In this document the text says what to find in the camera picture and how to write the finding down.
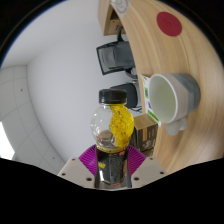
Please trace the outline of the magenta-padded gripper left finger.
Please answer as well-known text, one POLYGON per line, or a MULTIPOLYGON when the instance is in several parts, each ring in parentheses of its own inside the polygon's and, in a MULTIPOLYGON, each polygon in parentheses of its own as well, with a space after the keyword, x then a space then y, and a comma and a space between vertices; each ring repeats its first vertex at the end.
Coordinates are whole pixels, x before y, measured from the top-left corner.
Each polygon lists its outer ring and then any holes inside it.
POLYGON ((96 173, 96 148, 91 146, 79 157, 70 158, 58 176, 81 187, 94 188, 96 173))

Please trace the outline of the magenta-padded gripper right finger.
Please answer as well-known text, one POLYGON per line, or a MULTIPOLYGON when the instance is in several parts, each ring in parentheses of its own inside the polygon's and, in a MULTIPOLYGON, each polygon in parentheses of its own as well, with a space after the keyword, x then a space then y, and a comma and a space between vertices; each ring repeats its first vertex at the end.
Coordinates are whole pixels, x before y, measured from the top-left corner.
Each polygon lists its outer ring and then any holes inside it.
POLYGON ((131 188, 140 188, 167 175, 154 157, 147 157, 142 152, 129 147, 128 176, 131 188))

